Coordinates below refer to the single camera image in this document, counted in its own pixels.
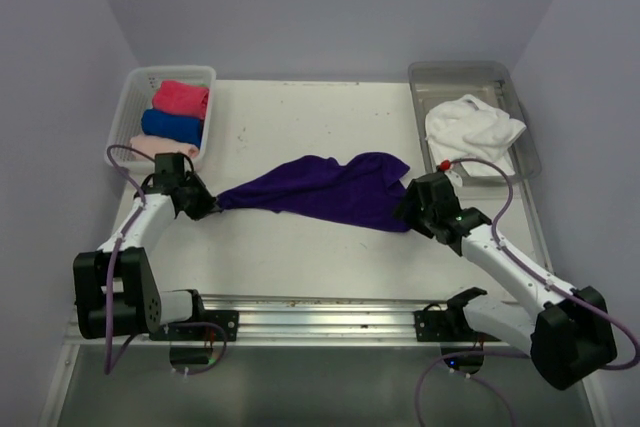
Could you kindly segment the purple towel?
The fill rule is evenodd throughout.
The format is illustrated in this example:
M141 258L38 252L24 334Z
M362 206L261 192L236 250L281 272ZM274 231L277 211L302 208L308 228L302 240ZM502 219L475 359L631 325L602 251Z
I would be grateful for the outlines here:
M314 155L282 164L217 196L223 210L293 213L382 232L405 233L394 217L406 194L401 179L410 167L397 157L366 152L346 164Z

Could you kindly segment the pink red towel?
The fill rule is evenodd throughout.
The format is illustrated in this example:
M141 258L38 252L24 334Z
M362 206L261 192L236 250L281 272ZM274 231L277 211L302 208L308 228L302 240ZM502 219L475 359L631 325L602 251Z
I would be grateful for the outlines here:
M209 89L176 80L164 80L151 100L154 109L175 116L204 120L209 101Z

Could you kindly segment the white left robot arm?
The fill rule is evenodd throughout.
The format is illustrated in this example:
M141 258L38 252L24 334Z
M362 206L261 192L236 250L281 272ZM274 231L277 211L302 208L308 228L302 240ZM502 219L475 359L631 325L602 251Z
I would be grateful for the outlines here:
M158 154L154 172L134 196L119 229L97 250L73 262L75 305L85 339L154 334L172 324L185 339L201 337L208 316L195 289L160 291L150 254L181 214L199 221L218 211L191 162L180 153Z

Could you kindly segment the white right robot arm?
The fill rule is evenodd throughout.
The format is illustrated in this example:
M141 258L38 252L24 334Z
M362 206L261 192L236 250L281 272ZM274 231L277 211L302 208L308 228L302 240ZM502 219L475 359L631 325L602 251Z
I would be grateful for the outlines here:
M395 215L412 230L481 268L515 300L506 304L479 287L441 310L414 314L419 341L471 341L484 334L529 356L538 373L565 390L617 357L606 302L592 287L577 289L517 249L497 222L463 208L443 172L410 182Z

